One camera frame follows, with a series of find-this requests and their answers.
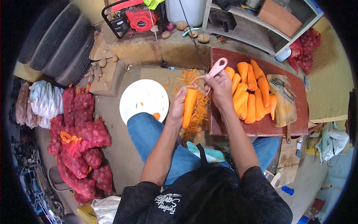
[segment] white plate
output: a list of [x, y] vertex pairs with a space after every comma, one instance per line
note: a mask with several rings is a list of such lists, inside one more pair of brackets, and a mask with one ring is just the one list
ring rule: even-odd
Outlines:
[[163, 122], [168, 109], [169, 98], [167, 92], [161, 84], [150, 79], [133, 82], [123, 92], [119, 103], [119, 111], [125, 124], [133, 115], [140, 112], [159, 113], [159, 122]]

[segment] blue bottle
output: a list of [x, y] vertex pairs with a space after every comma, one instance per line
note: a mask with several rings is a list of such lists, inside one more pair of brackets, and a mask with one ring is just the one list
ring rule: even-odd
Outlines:
[[293, 193], [295, 192], [295, 190], [294, 190], [293, 188], [289, 188], [289, 187], [287, 187], [286, 185], [284, 185], [284, 186], [282, 187], [282, 190], [283, 190], [284, 192], [286, 192], [287, 194], [289, 194], [289, 195], [293, 195]]

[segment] jeans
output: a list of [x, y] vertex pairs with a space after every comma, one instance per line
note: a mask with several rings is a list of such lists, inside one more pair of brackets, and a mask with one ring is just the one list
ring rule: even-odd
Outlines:
[[[127, 122], [128, 132], [143, 162], [147, 160], [149, 153], [157, 143], [164, 125], [148, 113], [138, 113]], [[263, 171], [272, 161], [279, 146], [278, 137], [256, 139], [252, 144], [255, 149], [258, 162]], [[230, 167], [224, 161], [215, 165]], [[200, 158], [183, 146], [176, 144], [171, 160], [170, 170], [164, 185], [171, 185], [181, 175], [196, 170], [201, 166]]]

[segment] red wooden board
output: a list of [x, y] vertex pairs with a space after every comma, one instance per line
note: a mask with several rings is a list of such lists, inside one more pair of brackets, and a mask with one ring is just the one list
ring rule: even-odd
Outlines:
[[[246, 61], [250, 63], [254, 59], [258, 66], [263, 70], [265, 75], [276, 74], [285, 75], [289, 78], [292, 90], [295, 92], [295, 104], [297, 110], [297, 121], [291, 124], [291, 135], [300, 136], [308, 135], [308, 103], [306, 99], [305, 85], [302, 79], [294, 74], [277, 67], [267, 61], [251, 57], [247, 54], [242, 54], [235, 51], [230, 51], [222, 48], [211, 47], [210, 64], [211, 67], [220, 58], [225, 57], [228, 59], [228, 66], [232, 67], [238, 73], [236, 65], [239, 62]], [[208, 131], [210, 135], [227, 135], [224, 124], [221, 122], [219, 110], [211, 101], [210, 106], [211, 118], [208, 124]], [[253, 124], [245, 124], [241, 121], [248, 136], [284, 136], [286, 134], [286, 127], [276, 128], [271, 116], [267, 114], [261, 121], [254, 122]]]

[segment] black shirt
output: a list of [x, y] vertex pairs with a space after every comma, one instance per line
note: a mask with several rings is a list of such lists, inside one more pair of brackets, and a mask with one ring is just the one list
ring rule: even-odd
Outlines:
[[123, 190], [113, 223], [291, 223], [292, 212], [258, 166], [242, 179], [225, 167], [179, 177], [162, 193], [151, 182]]

